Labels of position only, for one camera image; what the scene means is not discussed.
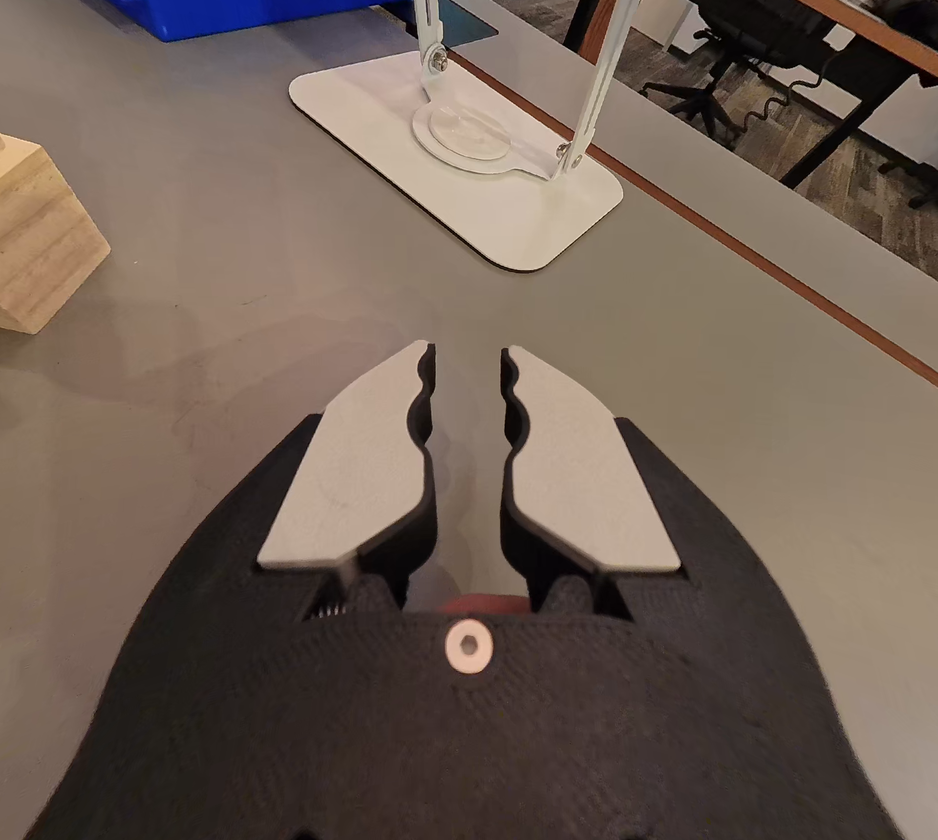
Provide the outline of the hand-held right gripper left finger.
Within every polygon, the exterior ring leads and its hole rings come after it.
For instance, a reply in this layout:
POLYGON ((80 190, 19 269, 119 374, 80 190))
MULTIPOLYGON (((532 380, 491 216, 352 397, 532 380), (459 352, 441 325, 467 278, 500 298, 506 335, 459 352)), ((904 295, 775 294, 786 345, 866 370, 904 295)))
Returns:
POLYGON ((353 380, 318 419, 257 565, 380 576, 401 609, 436 545, 428 438, 436 348, 416 340, 353 380))

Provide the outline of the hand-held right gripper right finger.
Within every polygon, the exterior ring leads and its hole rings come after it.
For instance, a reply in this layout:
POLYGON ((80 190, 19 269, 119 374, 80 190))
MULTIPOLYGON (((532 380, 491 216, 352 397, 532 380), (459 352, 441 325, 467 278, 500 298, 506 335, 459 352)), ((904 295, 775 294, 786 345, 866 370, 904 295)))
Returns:
POLYGON ((532 609, 557 581, 582 580, 612 609, 621 577, 672 578, 682 564, 616 416, 573 378, 518 345, 502 349, 510 445, 500 543, 532 609))

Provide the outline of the large pale wooden cube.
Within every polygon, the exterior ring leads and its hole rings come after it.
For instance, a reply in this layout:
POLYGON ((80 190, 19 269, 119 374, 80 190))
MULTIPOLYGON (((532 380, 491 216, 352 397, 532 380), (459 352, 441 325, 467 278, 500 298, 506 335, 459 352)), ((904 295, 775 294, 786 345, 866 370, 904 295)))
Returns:
POLYGON ((33 335, 111 248, 40 144, 1 143, 1 329, 33 335))

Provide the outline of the person's right hand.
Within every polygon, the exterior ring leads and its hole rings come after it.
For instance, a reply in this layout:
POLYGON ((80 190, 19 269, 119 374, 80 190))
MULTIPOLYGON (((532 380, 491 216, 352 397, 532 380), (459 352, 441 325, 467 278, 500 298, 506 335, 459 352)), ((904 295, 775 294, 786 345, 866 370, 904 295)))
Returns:
POLYGON ((441 614, 507 614, 526 616, 532 613, 528 597, 480 592, 458 595, 437 608, 441 614))

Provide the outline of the wooden document stand white legs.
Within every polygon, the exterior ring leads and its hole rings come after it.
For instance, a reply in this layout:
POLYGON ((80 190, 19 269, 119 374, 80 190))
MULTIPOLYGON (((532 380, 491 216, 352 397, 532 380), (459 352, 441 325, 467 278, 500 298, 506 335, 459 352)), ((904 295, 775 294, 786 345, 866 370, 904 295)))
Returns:
POLYGON ((294 79, 294 105, 493 264, 533 272, 624 198, 588 154, 640 0, 617 0, 571 141, 458 64, 439 0, 418 49, 294 79))

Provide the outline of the black office chair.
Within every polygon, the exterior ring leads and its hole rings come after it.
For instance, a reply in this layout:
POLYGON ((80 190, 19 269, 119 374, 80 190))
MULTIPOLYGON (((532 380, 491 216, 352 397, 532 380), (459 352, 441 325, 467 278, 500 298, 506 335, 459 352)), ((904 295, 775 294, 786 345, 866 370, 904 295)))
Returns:
POLYGON ((705 87, 677 86, 646 82, 639 89, 639 94, 647 97, 650 92, 673 96, 678 103, 669 108, 674 116, 684 116, 688 123, 695 118, 703 121, 710 139, 717 139, 717 123, 724 127, 725 137, 722 144, 734 150, 744 134, 749 130, 752 120, 766 122, 773 106, 789 107, 796 88, 805 86, 817 89, 824 79, 827 67, 833 61, 829 56, 822 62, 821 70, 815 81, 795 81, 789 84, 783 96, 769 96, 762 110, 746 113, 742 125, 736 124, 716 97, 718 84, 730 68, 737 64, 754 72, 762 81, 768 83, 768 73, 762 70, 764 64, 782 69, 791 69, 801 63, 804 47, 796 43, 803 38, 811 43, 826 44, 827 36, 834 29, 836 22, 818 10, 798 0, 747 0, 753 2, 760 14, 765 17, 767 29, 760 31, 755 18, 748 18, 741 6, 724 8, 698 8, 705 23, 703 30, 695 33, 695 38, 706 39, 715 43, 721 54, 709 71, 710 83, 705 87))

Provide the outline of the wooden edged office desk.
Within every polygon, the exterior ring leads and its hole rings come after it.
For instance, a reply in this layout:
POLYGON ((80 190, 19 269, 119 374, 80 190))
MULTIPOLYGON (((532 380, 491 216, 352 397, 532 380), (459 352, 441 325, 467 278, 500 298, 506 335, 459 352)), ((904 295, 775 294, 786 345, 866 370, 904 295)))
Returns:
MULTIPOLYGON (((598 58, 612 18, 605 21, 599 15, 605 3, 611 9, 615 0, 579 0, 564 39, 564 46, 593 63, 598 58)), ((747 0, 689 0, 697 9, 741 6, 748 18, 755 18, 758 29, 765 31, 767 23, 751 1, 747 0)), ((880 22, 863 9, 855 9, 838 0, 798 0, 833 19, 836 25, 851 30, 853 38, 842 49, 826 44, 811 43, 798 38, 804 47, 801 65, 817 76, 822 62, 833 60, 824 73, 824 81, 858 99, 857 106, 814 147, 804 154, 780 179, 783 186, 796 189, 805 178, 824 163, 847 138, 859 131, 885 101, 897 93, 913 74, 924 80, 924 86, 936 87, 936 57, 926 58, 925 52, 934 52, 926 44, 908 37, 880 22)))

